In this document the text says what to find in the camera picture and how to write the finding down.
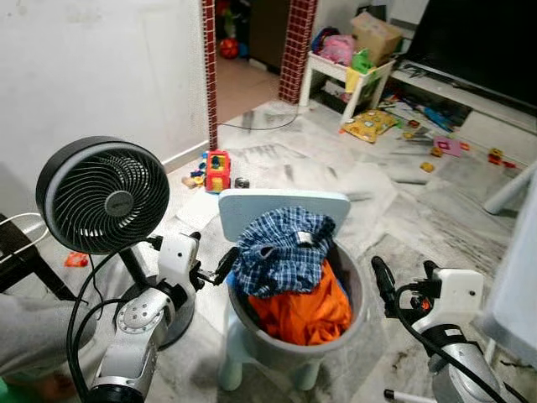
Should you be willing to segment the blue plaid shirt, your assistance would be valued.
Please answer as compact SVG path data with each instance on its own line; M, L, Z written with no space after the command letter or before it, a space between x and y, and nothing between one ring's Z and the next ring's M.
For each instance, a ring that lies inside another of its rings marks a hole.
M319 284L336 222L303 207L265 212L239 235L234 285L246 296L308 293Z

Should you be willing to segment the orange garment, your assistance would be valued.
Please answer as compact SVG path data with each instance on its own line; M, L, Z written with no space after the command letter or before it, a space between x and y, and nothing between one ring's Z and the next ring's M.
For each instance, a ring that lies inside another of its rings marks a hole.
M326 344L352 326L352 304L325 260L322 277L308 293L287 291L271 298L249 296L258 326L270 337L300 346Z

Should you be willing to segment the black floor fan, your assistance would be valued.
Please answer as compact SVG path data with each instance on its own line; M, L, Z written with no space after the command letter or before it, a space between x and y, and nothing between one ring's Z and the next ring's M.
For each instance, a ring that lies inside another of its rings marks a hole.
M54 239L73 252L119 256L134 284L126 296L157 285L164 241L153 231L169 203L160 160L137 144L114 137L85 137L45 162L35 191L39 212ZM161 348L183 337L196 311L196 293L176 312Z

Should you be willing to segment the grey laundry bin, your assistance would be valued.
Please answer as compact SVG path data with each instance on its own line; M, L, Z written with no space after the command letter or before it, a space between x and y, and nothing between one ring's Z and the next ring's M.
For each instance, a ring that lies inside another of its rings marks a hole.
M330 248L327 261L332 265L339 284L344 288L352 304L352 326L340 338L326 344L300 346L271 337L258 326L246 296L241 295L235 288L234 277L237 271L232 269L225 279L225 288L230 301L225 333L227 357L238 359L242 355L247 361L257 364L291 368L306 362L326 359L331 353L345 348L353 339L357 339L359 331L366 326L369 318L368 298L371 293L365 291L368 280L354 264L348 250L339 243Z

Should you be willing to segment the light blue furniture leg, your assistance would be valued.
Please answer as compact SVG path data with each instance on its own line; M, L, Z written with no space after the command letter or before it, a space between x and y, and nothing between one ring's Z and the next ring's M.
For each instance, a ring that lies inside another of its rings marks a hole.
M482 204L484 211L488 214L498 215L515 196L522 195L529 187L529 182L533 180L534 173L536 172L536 165L526 166L526 168L518 173L511 181L508 181L506 185L499 188L493 196L490 196Z

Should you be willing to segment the pink flat toy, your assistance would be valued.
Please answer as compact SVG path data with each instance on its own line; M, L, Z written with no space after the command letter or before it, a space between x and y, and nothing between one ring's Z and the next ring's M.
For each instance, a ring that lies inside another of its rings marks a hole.
M463 151L459 139L449 137L434 137L434 147L433 154L437 154L437 156L446 154L446 156L460 157Z

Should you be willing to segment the yellow printed bag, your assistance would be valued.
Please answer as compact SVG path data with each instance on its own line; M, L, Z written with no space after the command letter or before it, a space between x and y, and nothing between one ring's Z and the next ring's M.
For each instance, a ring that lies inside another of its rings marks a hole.
M383 110L367 110L354 115L348 123L341 126L339 132L375 144L380 134L398 123L399 120L391 113Z

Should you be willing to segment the white television cabinet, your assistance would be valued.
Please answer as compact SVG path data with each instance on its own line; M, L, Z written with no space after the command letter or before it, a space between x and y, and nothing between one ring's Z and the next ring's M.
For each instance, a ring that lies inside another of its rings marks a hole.
M479 93L453 86L417 66L396 66L392 73L396 81L417 87L442 97L453 104L464 105L471 111L456 133L468 142L484 149L499 149L505 157L523 165L536 161L536 118L514 110Z

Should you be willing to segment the red brick tile column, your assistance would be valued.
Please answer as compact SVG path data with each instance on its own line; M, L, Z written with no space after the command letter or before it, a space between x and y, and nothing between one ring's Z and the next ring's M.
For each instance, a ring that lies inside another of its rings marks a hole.
M281 56L279 99L296 105L310 51L318 0L290 0Z
M218 149L217 42L215 0L199 0L205 68L205 95L208 122L208 149Z

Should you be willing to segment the person leg grey trousers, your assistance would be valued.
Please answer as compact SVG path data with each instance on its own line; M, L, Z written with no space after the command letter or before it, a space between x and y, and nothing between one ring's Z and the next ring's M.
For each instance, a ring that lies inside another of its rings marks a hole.
M0 379L46 402L76 396L66 360L72 301L23 298L0 293Z

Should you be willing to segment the red orange ball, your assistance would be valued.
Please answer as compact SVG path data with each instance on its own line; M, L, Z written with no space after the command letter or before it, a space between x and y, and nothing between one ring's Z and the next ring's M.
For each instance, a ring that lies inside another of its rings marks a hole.
M234 38L225 38L218 44L219 56L225 59L235 59L239 56L239 42Z

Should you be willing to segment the yellow cloth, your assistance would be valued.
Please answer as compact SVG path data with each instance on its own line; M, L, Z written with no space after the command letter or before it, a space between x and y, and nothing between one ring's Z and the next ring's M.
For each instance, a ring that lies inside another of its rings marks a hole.
M354 70L348 66L345 69L345 87L344 92L347 95L352 95L361 83L363 74L360 71Z

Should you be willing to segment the green toy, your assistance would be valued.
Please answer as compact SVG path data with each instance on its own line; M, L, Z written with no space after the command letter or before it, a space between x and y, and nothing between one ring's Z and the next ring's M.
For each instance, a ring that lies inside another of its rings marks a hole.
M375 69L375 64L369 58L369 49L354 51L352 61L350 61L350 69L360 74L367 74Z

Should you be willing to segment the black television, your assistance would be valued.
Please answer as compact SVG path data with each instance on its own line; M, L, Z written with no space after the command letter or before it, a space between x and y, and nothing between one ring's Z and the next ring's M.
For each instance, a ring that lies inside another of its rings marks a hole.
M429 0L404 58L536 113L537 0Z

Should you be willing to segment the cardboard box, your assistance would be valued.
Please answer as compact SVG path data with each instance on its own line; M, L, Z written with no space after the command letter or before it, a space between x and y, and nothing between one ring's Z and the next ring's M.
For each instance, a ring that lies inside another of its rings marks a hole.
M363 12L352 19L354 50L366 50L368 60L375 66L383 65L398 47L403 32L392 24Z

